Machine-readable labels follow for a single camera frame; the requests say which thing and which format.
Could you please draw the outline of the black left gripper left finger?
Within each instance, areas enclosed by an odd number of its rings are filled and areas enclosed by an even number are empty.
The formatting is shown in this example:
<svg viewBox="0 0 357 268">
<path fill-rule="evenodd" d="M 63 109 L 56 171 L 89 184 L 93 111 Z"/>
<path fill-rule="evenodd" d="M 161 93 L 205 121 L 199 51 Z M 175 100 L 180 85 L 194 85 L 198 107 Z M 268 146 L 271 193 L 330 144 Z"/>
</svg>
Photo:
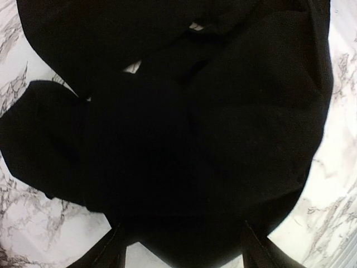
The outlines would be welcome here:
<svg viewBox="0 0 357 268">
<path fill-rule="evenodd" d="M 126 227 L 120 223 L 68 268 L 107 268 L 126 265 Z"/>
</svg>

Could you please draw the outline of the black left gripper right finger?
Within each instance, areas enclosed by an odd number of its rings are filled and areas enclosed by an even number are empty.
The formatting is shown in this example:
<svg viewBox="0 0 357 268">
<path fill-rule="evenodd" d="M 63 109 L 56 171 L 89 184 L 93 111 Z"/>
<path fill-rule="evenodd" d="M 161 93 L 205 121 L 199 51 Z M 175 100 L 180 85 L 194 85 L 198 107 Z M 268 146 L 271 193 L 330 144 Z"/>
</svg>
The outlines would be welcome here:
<svg viewBox="0 0 357 268">
<path fill-rule="evenodd" d="M 304 268 L 267 236 L 257 232 L 248 221 L 244 223 L 241 242 L 243 265 L 246 268 Z"/>
</svg>

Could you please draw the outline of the black t-shirt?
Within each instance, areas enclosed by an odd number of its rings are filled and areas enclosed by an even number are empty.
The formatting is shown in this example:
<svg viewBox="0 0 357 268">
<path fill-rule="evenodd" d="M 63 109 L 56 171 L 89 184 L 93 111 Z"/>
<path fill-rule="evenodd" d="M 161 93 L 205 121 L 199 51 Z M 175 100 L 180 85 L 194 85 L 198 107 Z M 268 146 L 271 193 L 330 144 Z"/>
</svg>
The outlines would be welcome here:
<svg viewBox="0 0 357 268">
<path fill-rule="evenodd" d="M 269 234 L 322 141 L 329 1 L 18 1 L 63 80 L 1 117 L 10 173 L 48 195 L 194 244 Z"/>
</svg>

